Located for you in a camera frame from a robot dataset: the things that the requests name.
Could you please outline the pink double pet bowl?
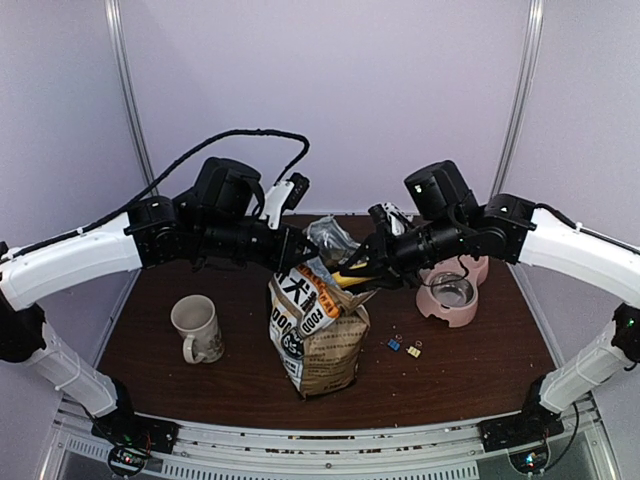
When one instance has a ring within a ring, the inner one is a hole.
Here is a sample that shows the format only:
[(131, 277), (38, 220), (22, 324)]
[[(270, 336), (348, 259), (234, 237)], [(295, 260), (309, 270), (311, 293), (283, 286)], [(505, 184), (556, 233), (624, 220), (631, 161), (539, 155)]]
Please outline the pink double pet bowl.
[(464, 255), (444, 260), (432, 269), (420, 271), (422, 285), (415, 303), (425, 317), (445, 321), (449, 328), (468, 325), (479, 303), (479, 286), (489, 272), (489, 258)]

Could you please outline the yellow binder clip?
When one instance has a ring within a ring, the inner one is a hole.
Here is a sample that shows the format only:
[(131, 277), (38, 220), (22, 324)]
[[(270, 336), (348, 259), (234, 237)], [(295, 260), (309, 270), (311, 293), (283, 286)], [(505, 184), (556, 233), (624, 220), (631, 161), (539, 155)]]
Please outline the yellow binder clip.
[(416, 341), (413, 345), (410, 345), (406, 352), (412, 356), (413, 358), (419, 358), (422, 354), (423, 343), (421, 341)]

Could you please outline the blue binder clip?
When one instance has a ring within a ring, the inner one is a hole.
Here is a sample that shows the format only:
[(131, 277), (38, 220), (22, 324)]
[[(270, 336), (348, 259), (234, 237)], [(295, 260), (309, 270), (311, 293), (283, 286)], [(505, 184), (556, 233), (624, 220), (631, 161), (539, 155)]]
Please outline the blue binder clip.
[(391, 338), (388, 341), (387, 346), (391, 350), (397, 352), (400, 349), (402, 342), (403, 342), (403, 338), (400, 335), (396, 335), (394, 338)]

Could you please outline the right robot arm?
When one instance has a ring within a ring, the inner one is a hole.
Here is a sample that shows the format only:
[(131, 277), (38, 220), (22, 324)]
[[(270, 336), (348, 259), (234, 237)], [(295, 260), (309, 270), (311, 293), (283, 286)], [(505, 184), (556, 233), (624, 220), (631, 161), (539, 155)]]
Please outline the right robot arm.
[(602, 333), (532, 387), (532, 402), (513, 419), (519, 440), (535, 440), (583, 394), (639, 362), (639, 250), (586, 229), (544, 203), (499, 194), (480, 205), (457, 165), (423, 167), (404, 184), (424, 224), (394, 233), (380, 205), (369, 210), (375, 232), (339, 268), (363, 286), (416, 286), (424, 269), (463, 255), (553, 270), (619, 299)]

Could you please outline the cream ceramic mug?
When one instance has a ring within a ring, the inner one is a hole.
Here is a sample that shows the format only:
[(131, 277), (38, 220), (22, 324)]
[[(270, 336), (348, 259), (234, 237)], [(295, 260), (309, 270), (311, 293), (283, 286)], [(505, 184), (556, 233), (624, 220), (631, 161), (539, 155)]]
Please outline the cream ceramic mug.
[(180, 299), (170, 313), (173, 327), (182, 338), (182, 356), (191, 365), (217, 362), (224, 342), (213, 301), (204, 295)]

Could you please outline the yellow plastic scoop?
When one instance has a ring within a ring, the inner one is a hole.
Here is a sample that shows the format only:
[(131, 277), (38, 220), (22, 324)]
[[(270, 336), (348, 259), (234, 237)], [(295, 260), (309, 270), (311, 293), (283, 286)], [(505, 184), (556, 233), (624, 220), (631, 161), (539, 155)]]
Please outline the yellow plastic scoop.
[(336, 270), (331, 274), (331, 277), (339, 288), (347, 290), (350, 287), (355, 287), (357, 285), (361, 285), (363, 283), (370, 282), (376, 279), (375, 276), (364, 275), (362, 273), (362, 271), (365, 270), (366, 267), (366, 263), (359, 263), (347, 268), (345, 274), (341, 273), (339, 270)]

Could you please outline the steel bowl insert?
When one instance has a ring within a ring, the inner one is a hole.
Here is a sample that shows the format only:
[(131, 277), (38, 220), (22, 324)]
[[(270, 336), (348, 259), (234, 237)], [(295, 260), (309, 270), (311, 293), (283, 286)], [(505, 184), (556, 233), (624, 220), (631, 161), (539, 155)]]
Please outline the steel bowl insert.
[(475, 298), (473, 285), (462, 275), (455, 273), (435, 276), (429, 289), (436, 302), (448, 308), (466, 307)]

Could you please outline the aluminium front rail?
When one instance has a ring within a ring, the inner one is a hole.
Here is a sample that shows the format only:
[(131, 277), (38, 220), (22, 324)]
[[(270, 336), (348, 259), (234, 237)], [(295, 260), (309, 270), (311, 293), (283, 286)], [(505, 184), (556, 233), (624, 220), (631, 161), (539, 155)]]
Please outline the aluminium front rail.
[(141, 479), (526, 479), (525, 458), (550, 457), (542, 479), (617, 479), (594, 400), (562, 416), (563, 433), (488, 451), (476, 419), (363, 430), (275, 430), (178, 421), (173, 448)]

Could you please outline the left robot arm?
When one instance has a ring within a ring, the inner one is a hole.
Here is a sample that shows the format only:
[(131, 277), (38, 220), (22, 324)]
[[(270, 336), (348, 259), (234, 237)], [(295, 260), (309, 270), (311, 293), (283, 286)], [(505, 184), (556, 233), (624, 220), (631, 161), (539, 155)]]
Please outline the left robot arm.
[(97, 227), (23, 248), (1, 248), (1, 358), (33, 367), (73, 397), (123, 444), (144, 424), (125, 387), (89, 366), (54, 332), (39, 300), (119, 272), (219, 258), (285, 273), (317, 254), (302, 231), (282, 222), (309, 188), (295, 173), (268, 191), (254, 168), (209, 158), (193, 187), (174, 199), (144, 196)]

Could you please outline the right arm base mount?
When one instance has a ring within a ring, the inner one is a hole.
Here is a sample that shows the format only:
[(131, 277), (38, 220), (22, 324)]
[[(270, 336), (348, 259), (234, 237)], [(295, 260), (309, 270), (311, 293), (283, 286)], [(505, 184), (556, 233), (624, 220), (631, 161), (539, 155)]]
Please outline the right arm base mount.
[(542, 474), (551, 466), (549, 440), (564, 432), (555, 414), (524, 412), (481, 421), (478, 424), (486, 453), (506, 450), (510, 465), (519, 474)]

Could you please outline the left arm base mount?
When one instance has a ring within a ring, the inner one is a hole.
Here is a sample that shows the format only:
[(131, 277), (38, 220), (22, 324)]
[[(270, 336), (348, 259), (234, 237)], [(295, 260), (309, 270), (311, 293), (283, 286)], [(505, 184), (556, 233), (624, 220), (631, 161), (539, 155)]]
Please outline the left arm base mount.
[(117, 477), (140, 474), (154, 459), (154, 453), (173, 452), (179, 426), (175, 422), (134, 414), (124, 420), (91, 416), (91, 434), (109, 442), (107, 466)]

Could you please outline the dog food bag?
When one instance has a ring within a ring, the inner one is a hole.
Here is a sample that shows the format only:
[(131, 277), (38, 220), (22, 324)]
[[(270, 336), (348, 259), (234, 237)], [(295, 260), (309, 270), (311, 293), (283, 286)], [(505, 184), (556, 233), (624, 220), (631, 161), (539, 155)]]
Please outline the dog food bag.
[(267, 284), (269, 336), (298, 394), (326, 395), (351, 385), (370, 329), (365, 303), (376, 292), (339, 287), (329, 269), (359, 247), (333, 216), (304, 230), (320, 255)]

